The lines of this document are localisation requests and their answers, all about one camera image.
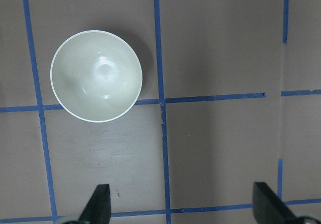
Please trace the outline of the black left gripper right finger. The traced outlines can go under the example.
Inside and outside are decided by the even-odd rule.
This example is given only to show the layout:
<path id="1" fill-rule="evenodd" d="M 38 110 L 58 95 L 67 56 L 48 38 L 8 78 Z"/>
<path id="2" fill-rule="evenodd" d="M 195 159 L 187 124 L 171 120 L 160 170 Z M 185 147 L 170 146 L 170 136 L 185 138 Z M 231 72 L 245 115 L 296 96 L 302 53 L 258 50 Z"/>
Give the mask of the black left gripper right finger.
<path id="1" fill-rule="evenodd" d="M 253 183 L 252 212 L 260 224 L 304 223 L 304 217 L 296 217 L 265 182 Z"/>

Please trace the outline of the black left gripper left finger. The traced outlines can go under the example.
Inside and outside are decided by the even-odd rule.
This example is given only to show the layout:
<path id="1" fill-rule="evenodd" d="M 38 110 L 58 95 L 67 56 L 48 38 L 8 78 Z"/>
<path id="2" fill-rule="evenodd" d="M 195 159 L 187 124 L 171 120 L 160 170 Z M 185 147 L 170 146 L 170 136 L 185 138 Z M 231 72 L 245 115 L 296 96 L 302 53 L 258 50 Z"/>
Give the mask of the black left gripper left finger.
<path id="1" fill-rule="evenodd" d="M 78 218 L 79 223 L 105 223 L 111 219 L 111 197 L 109 184 L 96 186 L 87 205 Z"/>

